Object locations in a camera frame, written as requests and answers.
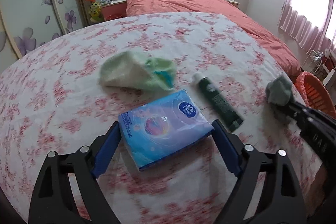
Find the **blue tissue pack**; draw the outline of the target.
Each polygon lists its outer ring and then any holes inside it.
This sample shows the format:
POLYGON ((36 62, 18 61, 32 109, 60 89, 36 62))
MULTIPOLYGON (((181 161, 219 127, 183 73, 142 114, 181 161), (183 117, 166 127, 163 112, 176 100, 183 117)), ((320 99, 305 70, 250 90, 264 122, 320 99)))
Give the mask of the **blue tissue pack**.
POLYGON ((191 147, 213 130, 186 90, 124 112, 118 122, 125 146, 140 171, 191 147))

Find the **grey green sock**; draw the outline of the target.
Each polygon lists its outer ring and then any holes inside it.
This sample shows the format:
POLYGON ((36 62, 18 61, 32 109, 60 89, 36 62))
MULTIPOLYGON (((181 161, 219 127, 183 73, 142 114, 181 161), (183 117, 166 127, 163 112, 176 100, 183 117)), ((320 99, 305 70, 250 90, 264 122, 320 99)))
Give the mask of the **grey green sock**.
POLYGON ((294 101, 292 83, 284 75, 268 83, 265 92, 267 102, 273 105, 285 106, 294 101))

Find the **dark green tube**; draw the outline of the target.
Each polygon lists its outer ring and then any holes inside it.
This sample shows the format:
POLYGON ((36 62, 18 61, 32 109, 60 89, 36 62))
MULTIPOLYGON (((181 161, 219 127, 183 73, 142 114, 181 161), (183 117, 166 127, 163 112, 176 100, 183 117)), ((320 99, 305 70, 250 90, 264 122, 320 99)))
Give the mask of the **dark green tube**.
POLYGON ((205 77, 201 73, 197 72, 193 75, 193 81, 199 92, 216 111, 218 116, 220 116, 226 128, 230 132, 234 132, 242 125, 244 122, 243 118, 230 105, 225 96, 221 94, 219 89, 208 77, 205 77))

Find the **red laundry basket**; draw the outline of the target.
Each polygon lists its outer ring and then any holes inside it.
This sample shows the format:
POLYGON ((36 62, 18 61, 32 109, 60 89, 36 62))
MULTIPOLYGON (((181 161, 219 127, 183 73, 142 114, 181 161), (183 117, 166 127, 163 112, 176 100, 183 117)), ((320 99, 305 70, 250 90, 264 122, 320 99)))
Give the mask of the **red laundry basket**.
POLYGON ((335 118, 333 101, 323 83, 317 77, 309 72, 301 72, 296 78, 295 87, 307 106, 335 118))

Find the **floral tablecloth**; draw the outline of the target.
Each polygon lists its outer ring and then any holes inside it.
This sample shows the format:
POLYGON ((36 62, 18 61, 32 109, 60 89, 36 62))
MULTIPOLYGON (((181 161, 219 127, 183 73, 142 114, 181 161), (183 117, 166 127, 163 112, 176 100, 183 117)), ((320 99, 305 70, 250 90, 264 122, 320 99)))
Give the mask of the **floral tablecloth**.
MULTIPOLYGON (((132 51, 171 60, 175 90, 185 89, 208 121, 217 114, 192 83, 210 78, 243 117, 243 143, 282 148, 309 200, 320 160, 282 125, 265 100, 283 73, 264 47, 223 15, 141 15, 82 28, 26 54, 1 74, 1 188, 23 218, 48 152, 73 153, 107 132, 119 114, 157 94, 99 83, 102 64, 132 51)), ((235 184, 212 138, 140 172, 120 145, 98 184, 122 223, 213 223, 235 184)))

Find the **light green towel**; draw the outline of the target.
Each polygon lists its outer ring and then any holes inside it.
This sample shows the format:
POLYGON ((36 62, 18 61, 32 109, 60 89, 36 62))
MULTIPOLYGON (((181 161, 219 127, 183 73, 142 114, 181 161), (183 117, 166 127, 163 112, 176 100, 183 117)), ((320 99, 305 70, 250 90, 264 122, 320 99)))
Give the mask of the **light green towel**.
POLYGON ((174 88, 175 76, 173 61, 143 52, 125 51, 102 64, 99 82, 105 87, 169 92, 174 88))

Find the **pink curtain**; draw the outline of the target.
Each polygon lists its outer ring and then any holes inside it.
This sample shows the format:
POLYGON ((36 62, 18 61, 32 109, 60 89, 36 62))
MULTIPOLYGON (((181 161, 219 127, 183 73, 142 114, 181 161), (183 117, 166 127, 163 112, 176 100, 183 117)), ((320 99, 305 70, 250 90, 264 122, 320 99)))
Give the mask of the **pink curtain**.
POLYGON ((285 0, 278 27, 307 53, 335 52, 335 0, 285 0))

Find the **pink left nightstand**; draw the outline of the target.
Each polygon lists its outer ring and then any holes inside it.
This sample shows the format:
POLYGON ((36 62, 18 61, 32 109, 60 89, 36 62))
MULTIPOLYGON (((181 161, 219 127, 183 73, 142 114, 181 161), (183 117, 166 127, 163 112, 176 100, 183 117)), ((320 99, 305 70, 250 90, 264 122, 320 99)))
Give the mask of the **pink left nightstand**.
POLYGON ((126 17, 126 7, 126 0, 101 6, 102 17, 105 21, 124 18, 126 17))

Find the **right nightstand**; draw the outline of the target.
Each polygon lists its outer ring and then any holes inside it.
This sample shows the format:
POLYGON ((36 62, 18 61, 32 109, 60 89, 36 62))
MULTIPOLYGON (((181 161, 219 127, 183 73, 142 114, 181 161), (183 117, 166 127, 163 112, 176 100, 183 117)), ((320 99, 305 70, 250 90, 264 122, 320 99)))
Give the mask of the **right nightstand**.
POLYGON ((235 7, 239 7, 239 2, 235 1, 235 0, 225 0, 227 2, 229 2, 231 5, 235 6, 235 7))

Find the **coral bed duvet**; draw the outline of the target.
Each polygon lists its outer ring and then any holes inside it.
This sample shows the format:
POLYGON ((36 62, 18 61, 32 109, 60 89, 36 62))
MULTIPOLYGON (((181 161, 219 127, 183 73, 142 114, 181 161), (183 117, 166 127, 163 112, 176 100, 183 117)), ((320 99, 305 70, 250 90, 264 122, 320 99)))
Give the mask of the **coral bed duvet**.
POLYGON ((289 77, 300 73, 299 61, 284 42, 226 0, 126 0, 127 16, 161 12, 222 14, 264 47, 289 77))

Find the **glass floral wardrobe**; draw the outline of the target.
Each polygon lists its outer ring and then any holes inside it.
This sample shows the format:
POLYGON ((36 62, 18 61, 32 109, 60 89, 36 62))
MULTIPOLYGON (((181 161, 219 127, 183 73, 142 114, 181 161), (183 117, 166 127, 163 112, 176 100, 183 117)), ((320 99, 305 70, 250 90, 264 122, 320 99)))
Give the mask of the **glass floral wardrobe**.
POLYGON ((1 0, 1 70, 86 25, 81 0, 1 0))

